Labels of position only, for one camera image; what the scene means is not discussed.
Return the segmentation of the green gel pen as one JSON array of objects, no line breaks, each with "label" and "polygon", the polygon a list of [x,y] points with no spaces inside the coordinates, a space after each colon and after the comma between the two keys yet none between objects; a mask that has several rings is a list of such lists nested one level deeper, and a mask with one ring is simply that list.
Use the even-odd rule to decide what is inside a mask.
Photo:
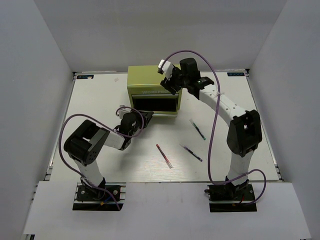
[{"label": "green gel pen", "polygon": [[206,137],[205,137],[205,135],[201,132],[201,130],[199,129],[199,127],[196,125],[196,123],[195,123],[192,119],[190,119],[189,121],[190,121],[190,123],[192,124],[192,126],[196,129],[196,131],[199,133],[199,135],[201,136],[201,138],[205,141],[205,140],[206,140]]}]

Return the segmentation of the red gel pen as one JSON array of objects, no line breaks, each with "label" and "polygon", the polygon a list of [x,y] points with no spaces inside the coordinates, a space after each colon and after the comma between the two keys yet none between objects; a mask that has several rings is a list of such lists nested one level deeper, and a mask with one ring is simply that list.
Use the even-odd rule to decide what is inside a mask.
[{"label": "red gel pen", "polygon": [[171,162],[169,161],[169,159],[167,158],[167,156],[165,155],[165,153],[163,152],[163,150],[161,149],[161,147],[158,144],[156,144],[156,147],[159,150],[159,152],[162,155],[162,157],[164,158],[164,160],[165,160],[167,166],[169,167],[169,169],[172,169],[173,166],[172,166]]}]

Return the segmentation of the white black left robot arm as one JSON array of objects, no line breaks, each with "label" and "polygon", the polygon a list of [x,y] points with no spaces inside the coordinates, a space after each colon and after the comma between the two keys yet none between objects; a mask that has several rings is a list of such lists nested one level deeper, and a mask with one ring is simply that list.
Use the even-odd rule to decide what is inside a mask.
[{"label": "white black left robot arm", "polygon": [[97,157],[104,146],[116,150],[125,150],[149,124],[154,112],[139,111],[130,107],[120,106],[115,113],[120,124],[114,128],[98,126],[97,120],[87,119],[67,138],[63,150],[78,166],[81,183],[88,189],[94,199],[105,196],[106,180],[102,176]]}]

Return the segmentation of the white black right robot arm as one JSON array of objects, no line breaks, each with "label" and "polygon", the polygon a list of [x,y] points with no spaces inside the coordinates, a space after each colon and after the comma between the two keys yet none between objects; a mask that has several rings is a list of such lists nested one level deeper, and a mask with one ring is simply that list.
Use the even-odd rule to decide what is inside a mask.
[{"label": "white black right robot arm", "polygon": [[218,82],[201,76],[194,58],[185,58],[176,67],[161,60],[158,73],[164,75],[161,86],[175,95],[181,89],[208,105],[228,126],[226,142],[231,151],[231,162],[225,178],[226,195],[236,200],[248,185],[249,165],[254,151],[262,141],[260,115],[256,110],[246,110],[218,89]]}]

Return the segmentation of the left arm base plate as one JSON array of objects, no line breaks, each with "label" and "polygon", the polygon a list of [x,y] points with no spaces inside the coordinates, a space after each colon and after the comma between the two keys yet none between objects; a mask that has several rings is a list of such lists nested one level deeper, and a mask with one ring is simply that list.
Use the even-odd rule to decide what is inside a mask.
[{"label": "left arm base plate", "polygon": [[94,196],[94,193],[88,187],[78,182],[72,210],[92,212],[117,212],[121,210],[125,203],[126,183],[106,183],[105,188],[113,195],[119,208],[110,194],[104,191]]}]

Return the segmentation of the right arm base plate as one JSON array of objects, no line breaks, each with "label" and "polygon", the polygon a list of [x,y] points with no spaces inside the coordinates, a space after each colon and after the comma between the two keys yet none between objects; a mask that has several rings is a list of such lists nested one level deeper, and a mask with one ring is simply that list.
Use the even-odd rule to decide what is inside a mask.
[{"label": "right arm base plate", "polygon": [[235,194],[228,185],[208,185],[204,193],[208,196],[211,213],[244,213],[256,212],[253,186],[249,184]]}]

